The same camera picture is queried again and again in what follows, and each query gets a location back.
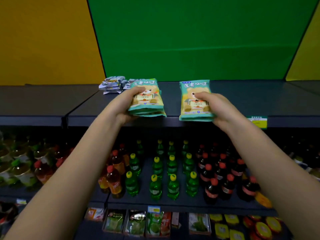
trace teal snack bag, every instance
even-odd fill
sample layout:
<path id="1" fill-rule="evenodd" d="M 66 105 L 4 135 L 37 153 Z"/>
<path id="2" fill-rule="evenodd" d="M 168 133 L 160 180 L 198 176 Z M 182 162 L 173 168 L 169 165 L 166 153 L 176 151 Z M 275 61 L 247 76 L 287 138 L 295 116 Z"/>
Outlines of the teal snack bag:
<path id="1" fill-rule="evenodd" d="M 145 87 L 145 90 L 133 97 L 128 109 L 129 114 L 143 117 L 166 116 L 156 79 L 135 81 L 131 84 L 131 88 L 135 86 Z"/>
<path id="2" fill-rule="evenodd" d="M 195 97 L 197 92 L 211 92 L 210 80 L 181 81 L 181 121 L 213 121 L 209 103 L 205 100 L 198 100 Z"/>

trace cartoon bear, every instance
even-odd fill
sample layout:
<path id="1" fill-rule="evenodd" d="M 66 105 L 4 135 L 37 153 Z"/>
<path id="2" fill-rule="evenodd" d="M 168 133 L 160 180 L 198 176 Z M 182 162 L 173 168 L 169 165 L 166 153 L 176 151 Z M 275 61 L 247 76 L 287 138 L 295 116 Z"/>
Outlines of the cartoon bear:
<path id="1" fill-rule="evenodd" d="M 150 104 L 157 104 L 158 98 L 159 98 L 159 88 L 157 85 L 138 85 L 138 87 L 145 87 L 146 90 L 144 90 L 142 93 L 139 93 L 139 95 L 143 94 L 153 94 L 153 98 L 150 100 Z M 135 96 L 132 100 L 132 105 L 138 104 L 139 101 L 137 97 Z"/>
<path id="2" fill-rule="evenodd" d="M 186 89 L 187 91 L 187 99 L 184 101 L 184 111 L 185 112 L 190 112 L 192 107 L 189 105 L 189 101 L 190 100 L 198 100 L 196 97 L 195 97 L 195 93 L 197 92 L 210 92 L 209 91 L 209 88 L 207 87 L 197 87 L 197 88 L 187 88 Z M 209 112 L 210 111 L 210 107 L 208 105 L 206 105 L 204 108 L 203 108 L 203 112 Z"/>

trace green wall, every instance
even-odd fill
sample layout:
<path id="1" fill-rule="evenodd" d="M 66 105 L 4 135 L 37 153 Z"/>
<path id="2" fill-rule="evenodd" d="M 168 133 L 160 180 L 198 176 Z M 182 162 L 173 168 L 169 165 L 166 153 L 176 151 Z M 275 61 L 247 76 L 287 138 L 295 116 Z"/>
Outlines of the green wall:
<path id="1" fill-rule="evenodd" d="M 283 79 L 318 0 L 88 0 L 107 76 Z"/>

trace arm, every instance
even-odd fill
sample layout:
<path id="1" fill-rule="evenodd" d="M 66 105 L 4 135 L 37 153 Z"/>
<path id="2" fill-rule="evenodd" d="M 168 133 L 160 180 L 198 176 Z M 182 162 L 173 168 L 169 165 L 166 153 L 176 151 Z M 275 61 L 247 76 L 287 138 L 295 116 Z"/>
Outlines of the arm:
<path id="1" fill-rule="evenodd" d="M 19 215 L 6 240 L 71 239 L 104 167 L 132 97 L 134 87 L 118 95 L 90 125 L 64 164 Z"/>
<path id="2" fill-rule="evenodd" d="M 214 124 L 231 139 L 240 156 L 295 239 L 320 235 L 320 184 L 291 160 L 261 129 L 247 120 L 224 96 L 206 92 Z"/>

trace yellow wall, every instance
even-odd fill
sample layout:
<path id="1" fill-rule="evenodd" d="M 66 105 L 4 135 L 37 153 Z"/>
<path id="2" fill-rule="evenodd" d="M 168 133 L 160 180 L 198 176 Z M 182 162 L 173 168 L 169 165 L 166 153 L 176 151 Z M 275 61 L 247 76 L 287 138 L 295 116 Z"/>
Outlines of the yellow wall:
<path id="1" fill-rule="evenodd" d="M 103 79 L 86 0 L 0 0 L 0 85 Z"/>
<path id="2" fill-rule="evenodd" d="M 319 4 L 293 60 L 286 80 L 320 80 Z"/>

